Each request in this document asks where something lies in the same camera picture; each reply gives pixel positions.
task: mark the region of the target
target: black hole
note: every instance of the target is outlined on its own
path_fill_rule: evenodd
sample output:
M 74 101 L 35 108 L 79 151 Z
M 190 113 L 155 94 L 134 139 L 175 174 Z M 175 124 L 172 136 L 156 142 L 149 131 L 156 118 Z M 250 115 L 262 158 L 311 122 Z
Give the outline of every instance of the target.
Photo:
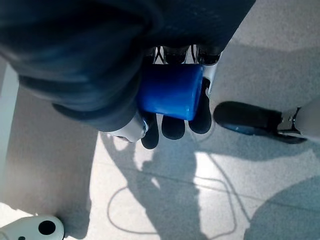
M 43 221 L 39 224 L 38 230 L 42 235 L 50 235 L 55 232 L 56 225 L 52 221 Z

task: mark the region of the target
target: black finger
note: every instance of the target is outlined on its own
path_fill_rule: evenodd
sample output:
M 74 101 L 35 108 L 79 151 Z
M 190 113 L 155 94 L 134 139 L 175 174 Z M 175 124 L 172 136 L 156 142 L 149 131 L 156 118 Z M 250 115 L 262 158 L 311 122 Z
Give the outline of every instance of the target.
M 159 142 L 157 115 L 155 113 L 145 113 L 144 119 L 148 123 L 149 130 L 146 132 L 144 138 L 141 139 L 141 142 L 146 149 L 154 149 Z
M 212 117 L 210 113 L 210 100 L 206 95 L 206 89 L 208 88 L 208 82 L 203 80 L 201 95 L 199 99 L 199 105 L 195 113 L 195 117 L 192 121 L 189 121 L 190 129 L 197 134 L 207 133 L 212 124 Z
M 167 139 L 178 140 L 185 134 L 185 121 L 170 116 L 163 116 L 161 130 Z

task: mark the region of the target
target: blue cup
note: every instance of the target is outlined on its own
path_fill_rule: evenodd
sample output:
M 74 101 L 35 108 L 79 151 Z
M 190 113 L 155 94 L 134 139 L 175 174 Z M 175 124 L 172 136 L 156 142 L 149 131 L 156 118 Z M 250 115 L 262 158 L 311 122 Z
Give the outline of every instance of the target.
M 138 106 L 150 113 L 194 119 L 201 94 L 199 64 L 152 64 L 142 68 Z

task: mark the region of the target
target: tiled floor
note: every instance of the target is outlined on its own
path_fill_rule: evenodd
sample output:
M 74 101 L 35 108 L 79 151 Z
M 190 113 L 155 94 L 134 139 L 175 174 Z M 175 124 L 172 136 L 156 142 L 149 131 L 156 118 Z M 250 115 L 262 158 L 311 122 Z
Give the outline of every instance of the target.
M 212 109 L 286 110 L 320 95 L 320 2 L 258 0 L 219 63 Z M 0 226 L 58 215 L 68 240 L 320 239 L 320 145 L 213 126 L 127 144 L 20 90 Z

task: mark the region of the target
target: dark sleeve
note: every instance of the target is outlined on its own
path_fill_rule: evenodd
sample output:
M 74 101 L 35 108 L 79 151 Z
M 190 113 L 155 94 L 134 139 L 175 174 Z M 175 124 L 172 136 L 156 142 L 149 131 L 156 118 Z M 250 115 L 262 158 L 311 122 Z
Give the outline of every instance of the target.
M 0 0 L 0 53 L 20 85 L 101 131 L 135 113 L 145 23 L 93 1 Z
M 0 0 L 0 54 L 20 85 L 112 132 L 134 116 L 144 50 L 219 54 L 255 0 Z

